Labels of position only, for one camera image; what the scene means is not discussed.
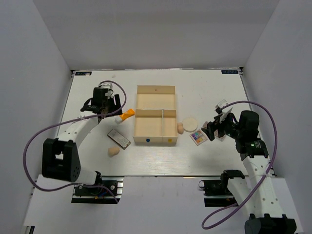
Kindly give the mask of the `orange sunscreen tube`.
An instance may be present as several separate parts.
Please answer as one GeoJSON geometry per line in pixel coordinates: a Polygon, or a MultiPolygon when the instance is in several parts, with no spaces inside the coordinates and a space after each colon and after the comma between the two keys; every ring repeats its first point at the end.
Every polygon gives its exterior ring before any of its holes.
{"type": "Polygon", "coordinates": [[[122,113],[121,115],[115,116],[115,122],[117,124],[122,123],[124,120],[135,115],[135,111],[133,109],[129,109],[128,111],[122,113]]]}

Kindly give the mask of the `round white powder puff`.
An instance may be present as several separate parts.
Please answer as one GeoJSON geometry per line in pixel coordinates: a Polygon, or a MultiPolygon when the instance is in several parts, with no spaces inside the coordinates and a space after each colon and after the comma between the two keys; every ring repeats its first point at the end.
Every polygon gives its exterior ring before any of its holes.
{"type": "Polygon", "coordinates": [[[187,117],[182,121],[183,129],[186,132],[194,132],[198,128],[198,122],[193,117],[187,117]]]}

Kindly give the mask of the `beige makeup sponge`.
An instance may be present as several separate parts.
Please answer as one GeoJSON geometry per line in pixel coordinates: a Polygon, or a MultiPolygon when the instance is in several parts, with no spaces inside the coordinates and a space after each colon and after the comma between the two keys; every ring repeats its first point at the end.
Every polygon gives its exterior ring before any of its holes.
{"type": "Polygon", "coordinates": [[[108,155],[109,157],[113,157],[118,155],[120,152],[120,148],[119,147],[111,147],[108,149],[108,155]]]}
{"type": "Polygon", "coordinates": [[[178,123],[177,123],[177,132],[178,132],[179,134],[183,134],[183,132],[184,132],[184,127],[183,127],[183,123],[182,123],[182,122],[178,122],[178,123]]]}

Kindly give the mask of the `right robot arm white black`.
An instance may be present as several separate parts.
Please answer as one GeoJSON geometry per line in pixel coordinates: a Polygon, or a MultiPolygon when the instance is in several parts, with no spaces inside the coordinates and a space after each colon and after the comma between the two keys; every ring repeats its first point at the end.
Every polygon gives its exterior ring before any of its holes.
{"type": "Polygon", "coordinates": [[[297,229],[293,218],[288,218],[279,204],[273,187],[272,168],[266,144],[258,134],[259,115],[242,111],[239,119],[231,112],[220,112],[213,122],[203,125],[209,140],[229,136],[235,140],[236,150],[246,168],[250,183],[240,170],[224,170],[220,188],[232,194],[238,206],[248,215],[244,224],[247,234],[293,234],[297,229]]]}

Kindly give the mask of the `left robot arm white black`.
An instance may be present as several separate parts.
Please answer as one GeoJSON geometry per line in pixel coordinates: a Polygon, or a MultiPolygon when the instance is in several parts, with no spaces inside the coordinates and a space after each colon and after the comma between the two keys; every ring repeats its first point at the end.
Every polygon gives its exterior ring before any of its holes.
{"type": "Polygon", "coordinates": [[[80,109],[80,117],[55,139],[43,143],[42,175],[46,178],[86,184],[86,189],[94,195],[103,189],[96,171],[82,168],[78,148],[89,132],[97,127],[105,117],[120,115],[120,96],[110,88],[96,87],[93,97],[80,109]]]}

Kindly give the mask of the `colourful eyeshadow palette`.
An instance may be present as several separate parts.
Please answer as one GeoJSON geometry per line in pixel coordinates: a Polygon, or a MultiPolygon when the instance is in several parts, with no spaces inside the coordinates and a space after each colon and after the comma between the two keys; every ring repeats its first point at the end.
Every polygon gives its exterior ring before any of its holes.
{"type": "Polygon", "coordinates": [[[196,146],[199,146],[208,139],[207,136],[201,130],[197,130],[191,133],[190,138],[193,140],[196,146]]]}

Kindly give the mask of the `nude eyeshadow palette clear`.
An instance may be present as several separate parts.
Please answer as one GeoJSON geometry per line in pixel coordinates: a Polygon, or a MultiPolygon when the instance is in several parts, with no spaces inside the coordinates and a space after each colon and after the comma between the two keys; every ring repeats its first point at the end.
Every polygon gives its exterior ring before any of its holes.
{"type": "Polygon", "coordinates": [[[226,138],[226,135],[220,136],[218,130],[214,131],[214,138],[219,140],[219,141],[224,141],[224,139],[226,138]]]}

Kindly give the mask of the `cream organizer tray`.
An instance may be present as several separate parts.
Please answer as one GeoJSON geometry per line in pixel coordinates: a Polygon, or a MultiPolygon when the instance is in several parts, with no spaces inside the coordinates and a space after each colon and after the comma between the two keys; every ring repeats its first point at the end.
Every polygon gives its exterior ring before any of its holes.
{"type": "Polygon", "coordinates": [[[138,145],[176,145],[176,87],[139,85],[133,139],[138,145]]]}

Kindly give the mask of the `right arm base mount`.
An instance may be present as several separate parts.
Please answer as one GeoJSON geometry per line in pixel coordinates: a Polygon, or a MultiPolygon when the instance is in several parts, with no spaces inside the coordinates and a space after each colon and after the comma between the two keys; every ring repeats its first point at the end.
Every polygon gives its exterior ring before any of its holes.
{"type": "Polygon", "coordinates": [[[240,170],[224,170],[220,179],[204,179],[199,181],[199,189],[204,192],[205,207],[227,207],[238,206],[233,194],[228,190],[229,179],[245,176],[240,170]]]}

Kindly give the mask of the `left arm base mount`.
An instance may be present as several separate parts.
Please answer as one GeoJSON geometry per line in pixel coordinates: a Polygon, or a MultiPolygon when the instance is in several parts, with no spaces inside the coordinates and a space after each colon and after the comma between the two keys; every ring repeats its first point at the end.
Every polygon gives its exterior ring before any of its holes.
{"type": "MultiPolygon", "coordinates": [[[[102,177],[105,186],[119,201],[122,195],[124,177],[102,177]]],[[[74,187],[71,203],[76,204],[117,204],[114,197],[104,188],[74,187]]]]}

